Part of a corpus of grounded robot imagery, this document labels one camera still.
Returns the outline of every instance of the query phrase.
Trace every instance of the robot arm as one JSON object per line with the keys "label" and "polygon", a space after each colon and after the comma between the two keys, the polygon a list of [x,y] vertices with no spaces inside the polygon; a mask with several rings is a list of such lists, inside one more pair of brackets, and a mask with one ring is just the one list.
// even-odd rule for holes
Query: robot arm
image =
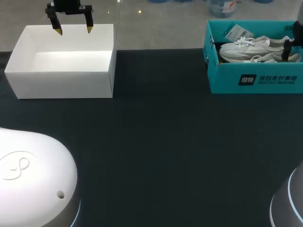
{"label": "robot arm", "polygon": [[52,3],[48,3],[45,9],[47,17],[50,18],[53,29],[60,35],[63,34],[61,24],[56,15],[56,12],[65,13],[66,15],[84,14],[86,19],[87,31],[91,32],[94,22],[92,13],[92,6],[82,6],[80,0],[53,0]]}
{"label": "robot arm", "polygon": [[293,27],[293,40],[286,40],[284,42],[284,51],[282,53],[282,59],[288,60],[289,54],[293,46],[301,46],[303,48],[303,2],[301,1],[301,7],[298,15],[298,20],[294,23]]}

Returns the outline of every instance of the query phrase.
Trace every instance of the white sneaker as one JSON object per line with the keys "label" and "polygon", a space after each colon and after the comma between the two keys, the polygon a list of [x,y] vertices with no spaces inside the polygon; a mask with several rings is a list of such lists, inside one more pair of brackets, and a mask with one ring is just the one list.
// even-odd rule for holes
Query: white sneaker
{"label": "white sneaker", "polygon": [[254,56],[251,58],[250,61],[243,61],[245,63],[272,63],[272,62],[300,62],[301,61],[301,55],[296,53],[293,56],[288,58],[288,61],[282,60],[282,57],[280,54],[276,53],[270,53],[265,56]]}
{"label": "white sneaker", "polygon": [[269,53],[281,54],[284,41],[287,39],[288,36],[279,40],[269,39],[266,36],[257,39],[241,37],[234,43],[222,45],[219,54],[228,62],[249,61],[256,55],[264,56]]}

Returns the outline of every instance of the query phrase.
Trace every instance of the shoe box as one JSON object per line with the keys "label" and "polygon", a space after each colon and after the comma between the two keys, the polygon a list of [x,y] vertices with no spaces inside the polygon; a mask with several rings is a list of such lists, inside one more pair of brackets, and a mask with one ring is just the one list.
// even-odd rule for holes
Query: shoe box
{"label": "shoe box", "polygon": [[[214,94],[281,94],[303,93],[303,62],[225,63],[218,50],[231,43],[226,34],[239,25],[254,34],[254,38],[293,38],[294,21],[210,20],[207,22],[204,60],[211,92]],[[292,54],[303,56],[301,47]]]}

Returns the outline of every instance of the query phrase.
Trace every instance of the shoe tag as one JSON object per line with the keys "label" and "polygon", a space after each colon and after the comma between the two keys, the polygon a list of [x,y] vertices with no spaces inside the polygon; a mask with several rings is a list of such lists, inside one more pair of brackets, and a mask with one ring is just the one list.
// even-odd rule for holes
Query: shoe tag
{"label": "shoe tag", "polygon": [[227,29],[227,31],[224,34],[226,35],[225,38],[232,42],[236,42],[238,39],[240,39],[240,37],[245,37],[245,38],[254,37],[253,33],[244,29],[243,27],[241,27],[239,25],[235,25],[232,28],[231,27],[232,27],[232,25],[229,27],[229,29]]}

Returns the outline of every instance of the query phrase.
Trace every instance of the dark green tabletop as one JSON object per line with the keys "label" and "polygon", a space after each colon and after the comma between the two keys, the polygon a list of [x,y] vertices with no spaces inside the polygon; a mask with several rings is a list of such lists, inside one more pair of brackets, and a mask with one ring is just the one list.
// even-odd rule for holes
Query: dark green tabletop
{"label": "dark green tabletop", "polygon": [[303,160],[302,95],[212,95],[202,50],[119,51],[113,99],[17,100],[0,127],[62,142],[84,227],[269,227]]}

